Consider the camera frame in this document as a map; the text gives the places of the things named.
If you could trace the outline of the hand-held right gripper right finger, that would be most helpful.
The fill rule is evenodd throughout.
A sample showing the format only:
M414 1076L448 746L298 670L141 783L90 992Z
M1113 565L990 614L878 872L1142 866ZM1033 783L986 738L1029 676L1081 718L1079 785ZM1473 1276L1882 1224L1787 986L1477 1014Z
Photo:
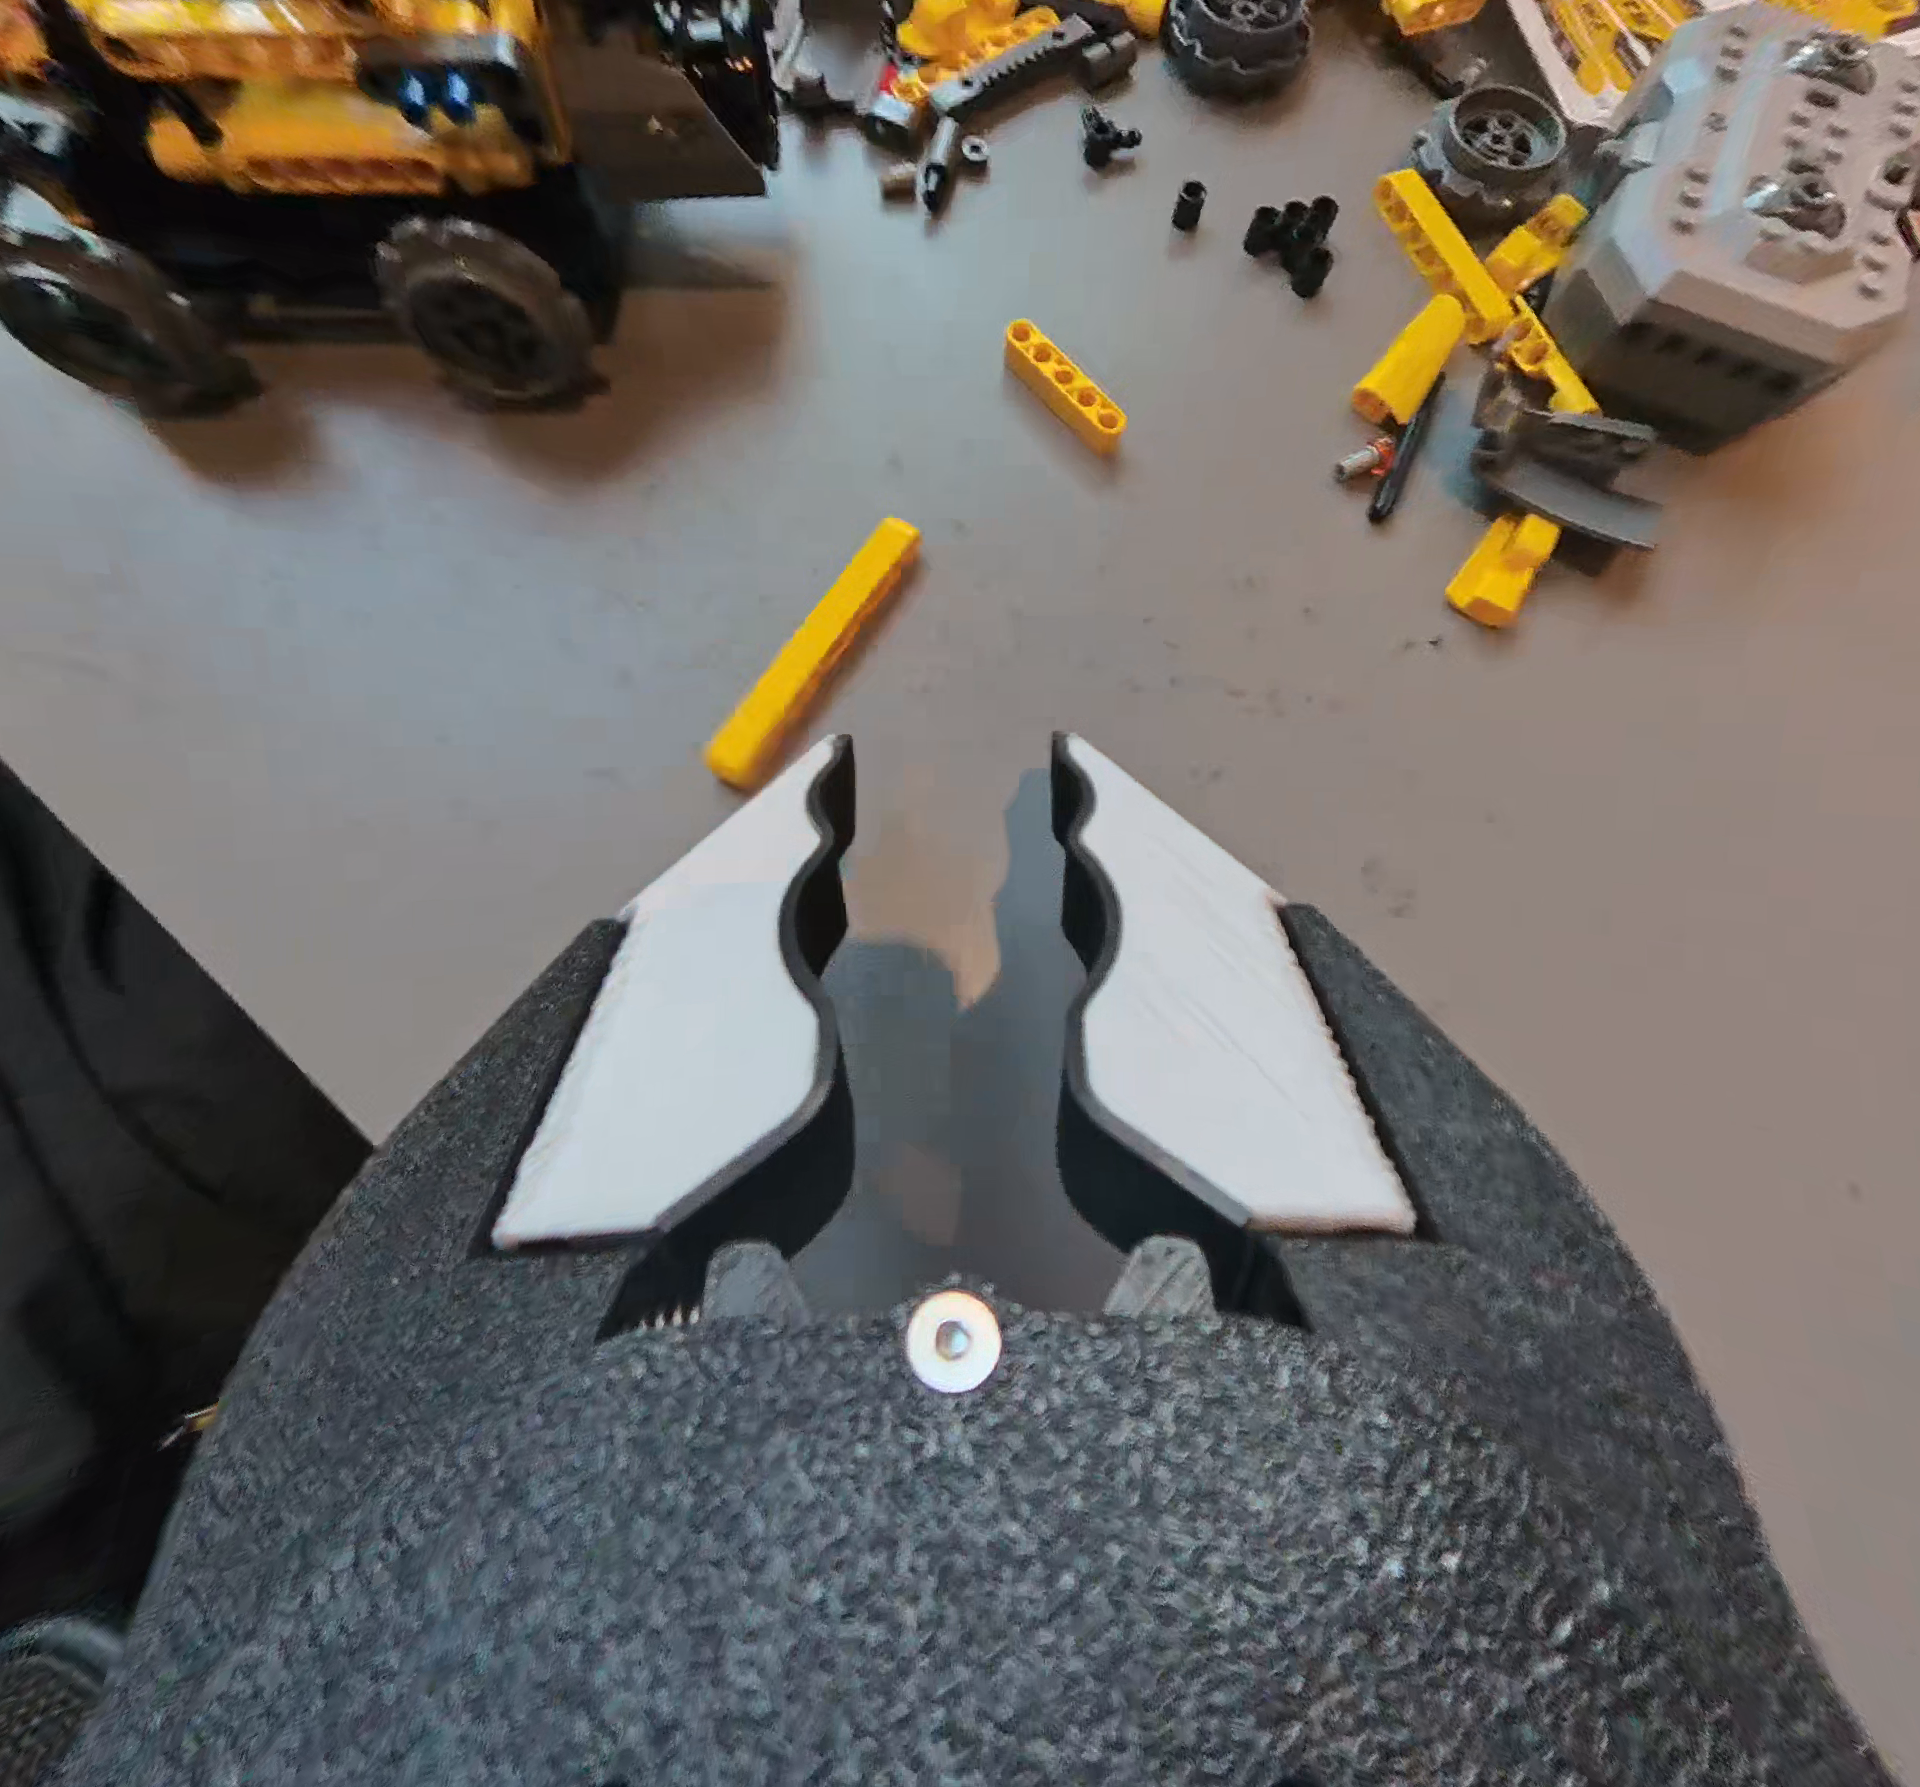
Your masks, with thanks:
M1050 825L1082 969L1071 1111L1228 1228L1415 1234L1285 894L1069 730L1050 743Z

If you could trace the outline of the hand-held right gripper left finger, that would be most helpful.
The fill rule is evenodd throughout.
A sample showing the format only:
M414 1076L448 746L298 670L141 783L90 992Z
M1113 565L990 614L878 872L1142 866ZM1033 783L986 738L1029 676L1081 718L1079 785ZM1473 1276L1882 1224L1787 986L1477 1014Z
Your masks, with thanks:
M855 830L855 743L831 733L635 893L493 1250L665 1234L825 1117Z

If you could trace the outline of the long yellow beam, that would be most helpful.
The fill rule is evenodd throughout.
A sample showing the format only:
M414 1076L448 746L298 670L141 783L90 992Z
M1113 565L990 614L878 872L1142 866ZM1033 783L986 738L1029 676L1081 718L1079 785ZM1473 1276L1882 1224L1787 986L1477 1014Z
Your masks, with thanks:
M722 785L750 791L767 776L842 658L897 598L921 551L923 530L905 519L888 515L872 529L708 738L705 766Z

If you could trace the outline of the yellow toy brick vehicle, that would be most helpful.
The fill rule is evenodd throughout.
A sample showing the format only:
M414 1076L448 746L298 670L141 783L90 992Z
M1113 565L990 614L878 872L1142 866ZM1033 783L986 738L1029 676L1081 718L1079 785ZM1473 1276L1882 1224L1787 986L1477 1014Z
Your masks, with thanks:
M4 333L151 419L252 338L594 391L662 200L763 196L778 0L4 0Z

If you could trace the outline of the person's black clothing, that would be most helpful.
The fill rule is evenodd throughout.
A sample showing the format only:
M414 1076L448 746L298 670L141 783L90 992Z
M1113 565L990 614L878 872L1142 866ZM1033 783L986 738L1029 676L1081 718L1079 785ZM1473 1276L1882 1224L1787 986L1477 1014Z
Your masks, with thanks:
M125 1616L366 1135L3 768L3 1623Z

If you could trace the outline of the short yellow holed beam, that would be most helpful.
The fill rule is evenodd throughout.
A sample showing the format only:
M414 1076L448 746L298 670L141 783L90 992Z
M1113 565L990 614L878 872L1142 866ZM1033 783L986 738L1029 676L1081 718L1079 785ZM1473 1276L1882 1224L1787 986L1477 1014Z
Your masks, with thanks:
M1007 326L1002 360L1022 390L1081 445L1102 456L1121 448L1127 411L1033 319L1017 318Z

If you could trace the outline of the cluster of yellow beams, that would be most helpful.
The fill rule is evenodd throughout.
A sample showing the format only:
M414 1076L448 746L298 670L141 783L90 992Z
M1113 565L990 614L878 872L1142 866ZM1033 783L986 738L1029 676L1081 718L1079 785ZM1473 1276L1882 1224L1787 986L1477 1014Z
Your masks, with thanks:
M1449 365L1473 348L1485 358L1485 379L1473 411L1472 471L1490 519L1449 584L1451 611L1485 630L1504 630L1551 560L1652 551L1662 544L1664 508L1632 495L1621 479L1659 438L1640 420L1602 411L1530 299L1568 256L1588 206L1572 193L1554 193L1488 252L1479 252L1418 170L1382 175L1372 198L1426 281L1428 300L1352 390L1353 413L1394 433L1369 504L1371 519L1382 525L1394 512Z

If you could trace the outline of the black connector cluster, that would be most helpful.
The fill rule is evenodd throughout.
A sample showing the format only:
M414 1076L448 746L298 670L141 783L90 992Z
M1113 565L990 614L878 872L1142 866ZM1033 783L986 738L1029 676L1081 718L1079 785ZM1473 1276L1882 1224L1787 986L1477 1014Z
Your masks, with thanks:
M1330 267L1330 234L1339 216L1333 196L1261 204L1243 234L1243 252L1258 263L1280 270L1301 300L1321 294Z

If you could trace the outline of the grey loose toy wheel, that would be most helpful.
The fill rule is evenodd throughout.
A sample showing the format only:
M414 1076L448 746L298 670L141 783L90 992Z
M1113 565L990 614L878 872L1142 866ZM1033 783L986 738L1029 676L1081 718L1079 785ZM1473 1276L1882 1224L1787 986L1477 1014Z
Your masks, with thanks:
M1408 150L1430 193L1470 231L1537 215L1561 189L1567 158L1568 127L1559 107L1500 81L1442 101Z

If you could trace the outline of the grey battery box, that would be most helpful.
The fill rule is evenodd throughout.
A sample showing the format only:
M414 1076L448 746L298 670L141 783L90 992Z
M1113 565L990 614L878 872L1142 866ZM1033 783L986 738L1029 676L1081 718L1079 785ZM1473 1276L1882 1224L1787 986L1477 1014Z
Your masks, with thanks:
M1609 121L1544 326L1692 455L1852 372L1907 311L1917 54L1743 2L1679 26Z

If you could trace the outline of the dark loose toy wheel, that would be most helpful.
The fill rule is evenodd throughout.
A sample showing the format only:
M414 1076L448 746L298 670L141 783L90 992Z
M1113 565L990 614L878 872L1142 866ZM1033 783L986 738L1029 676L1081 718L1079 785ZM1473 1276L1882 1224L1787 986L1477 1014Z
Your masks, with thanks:
M1163 39L1179 81L1202 98L1279 95L1305 70L1310 0L1168 0Z

